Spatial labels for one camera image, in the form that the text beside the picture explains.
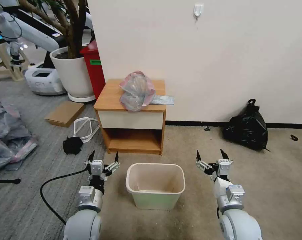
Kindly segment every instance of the black trash bag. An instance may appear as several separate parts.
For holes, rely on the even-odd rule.
[[[255,99],[250,99],[244,112],[232,117],[224,127],[223,137],[232,142],[254,150],[266,149],[268,142],[268,129],[255,106]]]

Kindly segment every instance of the beige trash bin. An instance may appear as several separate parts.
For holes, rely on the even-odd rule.
[[[180,166],[161,163],[136,163],[129,167],[127,191],[141,209],[171,210],[185,189]]]

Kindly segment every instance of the white cable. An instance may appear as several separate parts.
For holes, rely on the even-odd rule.
[[[96,121],[98,122],[98,126],[97,128],[92,131],[92,124],[91,124],[91,120],[92,121]],[[80,122],[80,121],[84,121],[81,126],[76,129],[76,124],[77,122]],[[83,143],[86,143],[86,142],[89,142],[91,140],[91,138],[93,137],[93,135],[99,130],[100,128],[100,124],[99,124],[99,121],[97,119],[94,119],[94,118],[89,118],[89,117],[83,117],[83,118],[78,118],[74,121],[73,123],[73,136],[76,137],[76,134],[79,132],[79,130],[87,123],[89,122],[90,123],[90,134],[87,135],[87,136],[84,136],[84,137],[80,137],[80,139],[82,140]]]

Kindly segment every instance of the wastebasket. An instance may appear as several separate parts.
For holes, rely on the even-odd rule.
[[[129,167],[127,191],[141,209],[171,210],[185,189],[180,166],[161,163],[136,163]]]
[[[89,43],[80,53],[84,56],[95,98],[98,99],[105,85],[102,65],[96,40]]]

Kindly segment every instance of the potted plant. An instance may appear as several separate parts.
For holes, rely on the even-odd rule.
[[[59,30],[65,37],[67,47],[50,53],[69,98],[75,102],[88,102],[95,99],[90,77],[83,56],[80,54],[82,36],[86,21],[86,0],[79,0],[79,9],[74,0],[19,0],[22,7],[40,16],[47,24]],[[42,4],[51,8],[57,21],[53,21]]]

